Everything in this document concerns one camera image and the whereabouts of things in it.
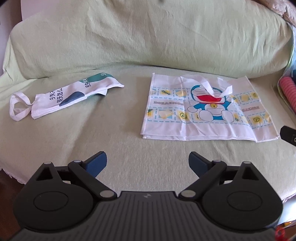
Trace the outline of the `pink folded knit blanket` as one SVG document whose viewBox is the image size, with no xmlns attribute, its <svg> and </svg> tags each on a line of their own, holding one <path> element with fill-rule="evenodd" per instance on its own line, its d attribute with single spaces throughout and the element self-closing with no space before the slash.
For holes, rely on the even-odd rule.
<svg viewBox="0 0 296 241">
<path fill-rule="evenodd" d="M 291 77 L 285 76 L 280 79 L 280 88 L 293 113 L 296 111 L 296 86 Z"/>
</svg>

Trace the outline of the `white green folded tote bag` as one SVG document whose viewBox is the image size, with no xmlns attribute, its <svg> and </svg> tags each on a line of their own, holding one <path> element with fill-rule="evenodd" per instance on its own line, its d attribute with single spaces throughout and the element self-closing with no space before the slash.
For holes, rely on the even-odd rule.
<svg viewBox="0 0 296 241">
<path fill-rule="evenodd" d="M 30 114 L 35 120 L 93 95 L 106 96 L 114 87 L 123 88 L 124 85 L 108 73 L 98 73 L 48 93 L 37 94 L 33 102 L 22 92 L 15 92 L 10 98 L 10 117 L 20 121 Z"/>
</svg>

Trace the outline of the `light green sofa cover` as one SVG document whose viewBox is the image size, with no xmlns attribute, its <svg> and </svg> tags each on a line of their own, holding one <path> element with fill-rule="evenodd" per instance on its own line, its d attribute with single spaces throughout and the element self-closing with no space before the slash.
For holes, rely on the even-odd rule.
<svg viewBox="0 0 296 241">
<path fill-rule="evenodd" d="M 107 153 L 99 180 L 116 192 L 181 191 L 196 151 L 229 165 L 251 161 L 282 200 L 295 196 L 295 147 L 276 139 L 149 140 L 141 135 L 153 74 L 248 78 L 277 131 L 295 117 L 276 93 L 293 32 L 254 1 L 60 1 L 11 31 L 1 76 L 1 169 L 26 183 L 44 162 L 65 166 Z M 37 94 L 97 73 L 121 87 L 38 119 L 14 121 L 10 97 Z"/>
</svg>

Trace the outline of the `white Doraemon shopping bag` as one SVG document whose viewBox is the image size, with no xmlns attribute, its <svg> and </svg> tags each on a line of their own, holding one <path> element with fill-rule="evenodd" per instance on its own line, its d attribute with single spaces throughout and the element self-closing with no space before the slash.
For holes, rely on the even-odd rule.
<svg viewBox="0 0 296 241">
<path fill-rule="evenodd" d="M 155 140 L 276 140 L 271 116 L 247 77 L 153 74 L 143 138 Z"/>
</svg>

